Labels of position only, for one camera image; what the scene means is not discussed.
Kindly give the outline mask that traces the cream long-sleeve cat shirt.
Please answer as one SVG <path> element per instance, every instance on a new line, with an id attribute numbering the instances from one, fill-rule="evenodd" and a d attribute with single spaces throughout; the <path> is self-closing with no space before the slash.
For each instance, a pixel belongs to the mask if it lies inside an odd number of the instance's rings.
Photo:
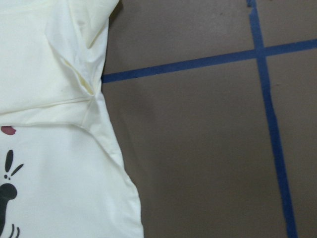
<path id="1" fill-rule="evenodd" d="M 101 91 L 115 0 L 0 3 L 0 235 L 142 238 Z"/>

